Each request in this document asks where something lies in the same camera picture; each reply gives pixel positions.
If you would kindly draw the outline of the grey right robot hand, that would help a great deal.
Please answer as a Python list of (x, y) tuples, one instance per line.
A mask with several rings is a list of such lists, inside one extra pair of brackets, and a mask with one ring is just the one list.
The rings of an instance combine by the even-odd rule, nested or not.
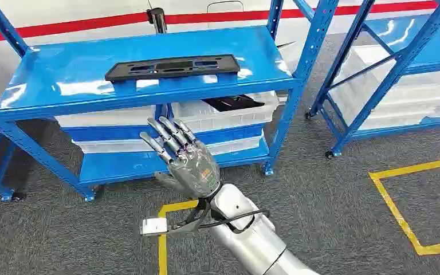
[(157, 120), (149, 118), (148, 124), (159, 137), (152, 138), (146, 132), (141, 132), (140, 137), (156, 151), (168, 169), (168, 173), (155, 172), (157, 180), (189, 198), (209, 197), (220, 188), (218, 164), (184, 122), (161, 116)]

